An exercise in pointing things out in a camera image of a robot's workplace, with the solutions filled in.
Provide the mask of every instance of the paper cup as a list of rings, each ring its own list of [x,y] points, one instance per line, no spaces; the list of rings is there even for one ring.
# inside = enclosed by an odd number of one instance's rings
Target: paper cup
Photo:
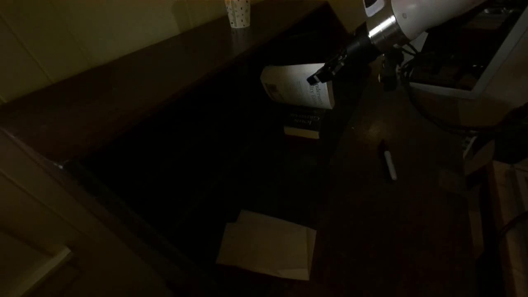
[[[228,12],[229,24],[232,28],[249,27],[250,0],[225,0],[225,10]]]

